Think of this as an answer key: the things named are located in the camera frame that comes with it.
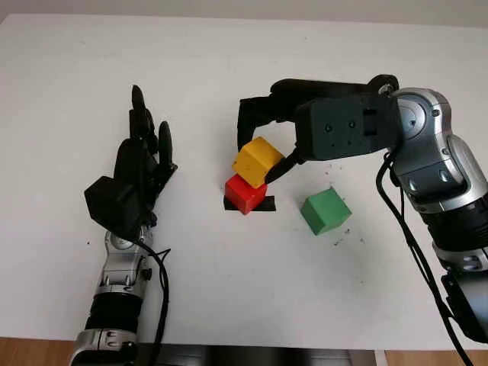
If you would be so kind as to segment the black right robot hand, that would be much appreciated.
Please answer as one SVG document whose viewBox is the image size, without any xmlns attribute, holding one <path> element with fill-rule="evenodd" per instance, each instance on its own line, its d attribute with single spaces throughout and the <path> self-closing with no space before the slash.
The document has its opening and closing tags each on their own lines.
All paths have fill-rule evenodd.
<svg viewBox="0 0 488 366">
<path fill-rule="evenodd" d="M 249 143 L 258 127 L 273 121 L 295 126 L 293 152 L 273 164 L 271 183 L 296 164 L 329 161 L 396 149 L 403 143 L 394 75 L 376 75 L 368 83 L 282 79 L 264 97 L 239 103 L 237 146 Z"/>
</svg>

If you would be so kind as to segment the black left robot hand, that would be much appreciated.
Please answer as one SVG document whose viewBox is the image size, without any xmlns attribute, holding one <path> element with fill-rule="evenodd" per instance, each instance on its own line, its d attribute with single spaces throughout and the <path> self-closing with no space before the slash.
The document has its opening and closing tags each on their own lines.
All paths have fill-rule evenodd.
<svg viewBox="0 0 488 366">
<path fill-rule="evenodd" d="M 138 85 L 132 87 L 130 135 L 117 151 L 114 177 L 131 185 L 137 199 L 138 224 L 156 224 L 153 208 L 162 189 L 178 169 L 173 161 L 172 135 L 167 121 L 155 126 Z"/>
</svg>

